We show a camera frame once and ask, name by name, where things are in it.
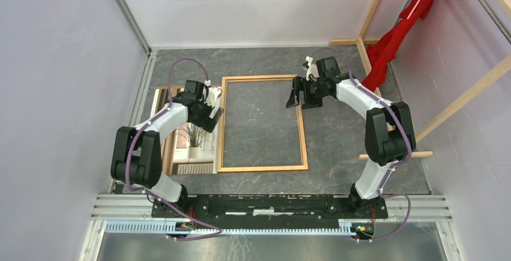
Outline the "golden wooden picture frame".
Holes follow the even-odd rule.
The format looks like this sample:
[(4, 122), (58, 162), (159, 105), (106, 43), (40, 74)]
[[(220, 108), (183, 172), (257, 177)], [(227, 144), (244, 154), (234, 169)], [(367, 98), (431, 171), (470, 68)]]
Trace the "golden wooden picture frame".
[[(226, 109), (226, 98), (227, 98), (227, 83), (228, 82), (251, 82), (251, 81), (279, 81), (279, 80), (290, 80), (292, 82), (294, 75), (252, 75), (252, 76), (229, 76), (222, 78), (222, 95), (221, 95), (221, 107)], [(303, 113), (301, 106), (297, 106), (296, 112), (298, 115), (298, 126), (299, 126), (299, 135), (300, 135), (300, 145), (301, 145), (301, 157), (302, 157), (302, 165), (301, 166), (262, 166), (262, 167), (241, 167), (241, 168), (225, 168), (222, 165), (223, 153), (224, 153), (224, 125), (225, 125), (225, 115), (223, 113), (222, 117), (218, 123), (218, 148), (217, 148), (217, 171), (218, 172), (272, 172), (272, 171), (305, 171), (309, 168), (309, 162), (307, 158), (307, 148), (306, 148), (306, 135), (303, 123)]]

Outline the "plant window photo print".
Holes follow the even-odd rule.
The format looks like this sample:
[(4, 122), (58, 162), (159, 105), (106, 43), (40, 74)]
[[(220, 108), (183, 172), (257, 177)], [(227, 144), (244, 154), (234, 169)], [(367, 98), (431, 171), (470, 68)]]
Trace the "plant window photo print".
[(168, 175), (215, 174), (216, 135), (191, 123), (180, 125), (161, 143), (163, 172)]

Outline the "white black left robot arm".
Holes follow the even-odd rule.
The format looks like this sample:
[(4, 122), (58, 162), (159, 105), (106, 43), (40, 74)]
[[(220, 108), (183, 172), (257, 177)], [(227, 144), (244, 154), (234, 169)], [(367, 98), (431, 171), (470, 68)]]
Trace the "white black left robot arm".
[(184, 89), (151, 118), (134, 127), (116, 132), (110, 167), (112, 179), (129, 190), (144, 190), (159, 201), (174, 217), (189, 211), (185, 187), (163, 173), (161, 143), (181, 125), (190, 123), (208, 133), (214, 131), (224, 110), (219, 105), (222, 89), (188, 80)]

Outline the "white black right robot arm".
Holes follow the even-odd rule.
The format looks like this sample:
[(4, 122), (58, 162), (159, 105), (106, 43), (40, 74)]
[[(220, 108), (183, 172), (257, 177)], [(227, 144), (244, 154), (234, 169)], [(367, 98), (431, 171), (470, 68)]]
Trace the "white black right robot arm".
[(368, 155), (360, 178), (348, 195), (348, 210), (356, 218), (366, 216), (384, 198), (384, 185), (395, 168), (408, 161), (416, 148), (409, 106), (386, 100), (366, 88), (351, 72), (341, 73), (334, 57), (314, 60), (307, 56), (305, 77), (295, 77), (286, 108), (322, 107), (331, 96), (348, 105), (365, 120)]

